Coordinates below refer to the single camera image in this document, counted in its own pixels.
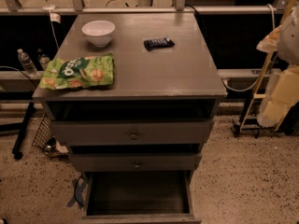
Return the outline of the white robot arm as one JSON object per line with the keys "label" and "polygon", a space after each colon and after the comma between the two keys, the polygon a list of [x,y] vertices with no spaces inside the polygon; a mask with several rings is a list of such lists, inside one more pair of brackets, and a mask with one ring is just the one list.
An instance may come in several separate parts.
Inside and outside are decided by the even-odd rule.
{"label": "white robot arm", "polygon": [[256,49],[266,53],[276,51],[280,60],[289,64],[282,73],[269,78],[259,107],[258,123],[273,127],[299,102],[299,6],[294,7],[288,18],[260,41]]}

